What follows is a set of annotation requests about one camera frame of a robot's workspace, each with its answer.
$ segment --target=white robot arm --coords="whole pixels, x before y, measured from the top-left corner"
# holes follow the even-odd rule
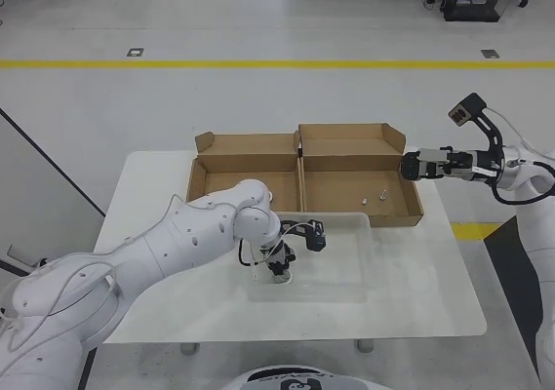
[[[37,269],[19,280],[19,318],[0,336],[0,389],[70,388],[83,352],[112,334],[142,292],[240,239],[272,250],[280,230],[266,186],[243,180],[189,204],[173,197],[160,222],[110,253],[74,253]]]
[[[488,150],[421,149],[404,156],[401,172],[410,180],[450,176],[481,181],[492,188],[499,202],[516,206],[520,239],[541,290],[543,322],[536,340],[539,377],[542,388],[555,389],[555,149],[541,154],[523,138],[521,147],[503,146],[500,131],[483,113],[486,108],[480,97],[471,94],[449,116],[459,126],[474,122],[488,137]],[[499,188],[514,191],[515,199],[502,198]]]

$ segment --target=transparent container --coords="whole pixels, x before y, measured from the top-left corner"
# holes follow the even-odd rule
[[[290,264],[293,279],[276,284],[266,264],[250,267],[248,296],[263,302],[364,302],[368,296],[366,270],[373,256],[371,226],[361,213],[277,213],[281,219],[324,223],[327,246],[319,253],[308,251],[305,239],[286,235],[297,260]],[[251,258],[245,246],[245,258]]]

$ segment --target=small object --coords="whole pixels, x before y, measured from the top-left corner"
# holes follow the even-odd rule
[[[195,353],[197,353],[198,349],[199,349],[198,342],[183,342],[179,346],[179,351],[183,356],[192,356]]]
[[[486,59],[499,59],[500,56],[498,55],[498,53],[496,52],[496,50],[482,50],[481,54],[483,55],[483,57],[485,57]]]
[[[371,353],[375,350],[375,343],[369,338],[359,339],[355,340],[355,348],[361,353]]]
[[[132,48],[128,51],[127,57],[142,57],[144,48]]]

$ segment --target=cardboard box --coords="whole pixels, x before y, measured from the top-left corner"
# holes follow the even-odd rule
[[[304,210],[365,213],[371,226],[414,226],[416,186],[399,172],[405,136],[387,124],[299,125]],[[386,190],[386,199],[379,198]]]
[[[245,178],[261,180],[273,194],[275,212],[302,212],[303,187],[298,133],[262,135],[214,135],[195,138],[186,199],[228,189]]]

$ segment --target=white panel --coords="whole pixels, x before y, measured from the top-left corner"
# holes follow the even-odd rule
[[[103,217],[0,115],[0,259],[89,252]]]

